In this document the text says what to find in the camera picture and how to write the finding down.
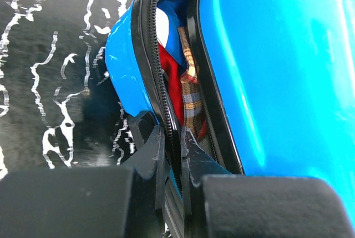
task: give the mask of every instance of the glossy blue surface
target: glossy blue surface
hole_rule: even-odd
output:
[[[105,59],[110,79],[127,113],[153,112],[141,77],[131,38],[131,8],[118,20],[107,39]]]
[[[317,177],[355,224],[355,0],[200,0],[247,175]]]

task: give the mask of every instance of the plaid fabric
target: plaid fabric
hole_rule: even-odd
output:
[[[187,62],[187,69],[180,78],[182,99],[184,101],[184,125],[190,128],[196,139],[202,139],[206,135],[207,130],[205,130],[206,128],[202,128],[205,121],[205,113],[195,69],[195,61],[187,39],[187,28],[179,27],[177,30]]]

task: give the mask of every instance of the marble surface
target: marble surface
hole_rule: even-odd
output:
[[[103,58],[131,1],[0,0],[0,178],[134,153]]]

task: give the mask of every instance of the red cloth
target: red cloth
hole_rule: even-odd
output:
[[[184,125],[184,101],[182,100],[182,87],[179,75],[179,64],[173,57],[159,44],[160,63],[162,69],[169,76],[168,93],[174,107],[177,120]]]

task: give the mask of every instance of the open suitcase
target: open suitcase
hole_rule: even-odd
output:
[[[165,221],[184,237],[181,124],[159,56],[161,1],[133,1],[109,35],[106,64],[138,150],[152,131],[139,123],[164,127]],[[321,179],[355,224],[353,17],[353,0],[188,0],[186,11],[205,151],[232,174]]]

